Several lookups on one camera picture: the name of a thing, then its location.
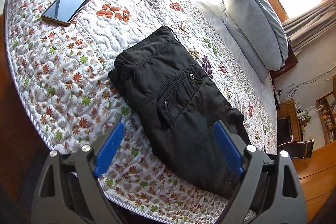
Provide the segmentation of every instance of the bed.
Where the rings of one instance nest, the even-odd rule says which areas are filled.
[[[244,114],[251,142],[275,154],[272,82],[260,82],[227,31],[218,16],[222,0],[91,0],[68,27],[41,21],[53,1],[6,0],[4,9],[13,82],[43,141],[50,149],[72,153],[107,133],[121,117],[124,139],[99,178],[106,197],[163,223],[214,223],[227,200],[195,188],[153,156],[137,114],[107,73],[119,53],[168,26]],[[120,20],[110,7],[129,11],[128,19]],[[247,218],[254,214],[250,211]]]

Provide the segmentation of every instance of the chair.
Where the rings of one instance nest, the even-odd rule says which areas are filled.
[[[307,142],[287,142],[278,146],[278,152],[280,150],[286,150],[291,158],[311,158],[313,146],[314,139]]]

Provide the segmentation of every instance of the silver screw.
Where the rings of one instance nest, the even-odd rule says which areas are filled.
[[[82,151],[83,152],[88,152],[90,150],[91,150],[91,146],[89,146],[88,144],[82,146]]]
[[[55,157],[57,155],[57,151],[56,150],[51,150],[49,153],[50,157]]]
[[[247,150],[250,152],[255,152],[257,151],[257,148],[254,145],[249,144],[247,147]]]
[[[289,153],[288,153],[287,151],[285,151],[285,150],[281,150],[281,151],[280,151],[280,155],[281,155],[282,157],[284,157],[284,158],[287,158],[287,157],[289,156]]]

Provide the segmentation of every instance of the phone screen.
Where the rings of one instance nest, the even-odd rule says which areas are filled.
[[[69,22],[83,3],[89,0],[56,0],[44,13],[46,17]]]

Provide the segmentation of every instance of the blue gripper pad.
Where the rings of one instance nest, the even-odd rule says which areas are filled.
[[[95,169],[93,171],[96,178],[106,173],[117,152],[118,146],[124,138],[124,133],[124,125],[122,122],[119,122],[96,156]]]
[[[220,122],[215,122],[213,125],[214,138],[219,145],[231,172],[235,173],[240,178],[245,172],[243,168],[243,155],[239,152],[234,142],[228,135],[229,132],[226,132],[226,130]]]

